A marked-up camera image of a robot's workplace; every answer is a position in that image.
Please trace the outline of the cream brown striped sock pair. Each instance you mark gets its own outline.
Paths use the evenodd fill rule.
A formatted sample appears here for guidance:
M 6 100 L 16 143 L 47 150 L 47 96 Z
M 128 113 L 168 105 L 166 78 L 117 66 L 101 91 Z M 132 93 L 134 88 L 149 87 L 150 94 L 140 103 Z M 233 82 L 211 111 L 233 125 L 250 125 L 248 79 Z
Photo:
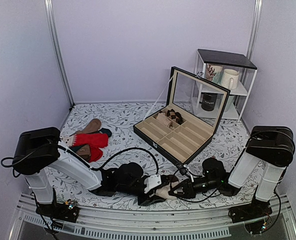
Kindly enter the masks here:
M 171 184 L 163 186 L 155 191 L 155 195 L 165 200 L 177 200 L 177 197 L 169 195 L 170 187 L 175 187 L 179 184 L 179 179 L 176 176 L 168 175 L 171 180 Z

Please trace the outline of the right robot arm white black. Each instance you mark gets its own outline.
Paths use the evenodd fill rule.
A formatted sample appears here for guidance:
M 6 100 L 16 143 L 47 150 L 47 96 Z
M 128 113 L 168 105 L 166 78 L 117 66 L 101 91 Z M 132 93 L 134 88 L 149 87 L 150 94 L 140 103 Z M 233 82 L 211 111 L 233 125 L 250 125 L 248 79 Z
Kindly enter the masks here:
M 287 167 L 293 160 L 295 144 L 293 132 L 285 126 L 262 126 L 252 129 L 244 150 L 230 172 L 223 163 L 213 157 L 203 161 L 203 176 L 187 178 L 178 185 L 170 186 L 169 195 L 191 201 L 197 193 L 211 189 L 224 196 L 236 195 L 260 162 L 265 168 L 255 190 L 254 201 L 247 206 L 250 218 L 257 218 L 268 202 Z

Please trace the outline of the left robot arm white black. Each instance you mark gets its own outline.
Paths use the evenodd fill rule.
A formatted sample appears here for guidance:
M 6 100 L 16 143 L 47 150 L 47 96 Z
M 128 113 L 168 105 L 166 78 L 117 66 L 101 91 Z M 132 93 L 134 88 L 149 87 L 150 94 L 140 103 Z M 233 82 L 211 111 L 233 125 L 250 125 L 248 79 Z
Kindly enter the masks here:
M 46 176 L 46 167 L 64 173 L 98 196 L 111 197 L 116 192 L 137 196 L 141 206 L 164 201 L 170 184 L 169 176 L 144 175 L 135 162 L 118 168 L 93 168 L 60 140 L 60 131 L 55 127 L 22 133 L 10 167 L 25 177 L 37 202 L 51 217 L 58 217 L 62 206 L 54 200 L 56 193 Z

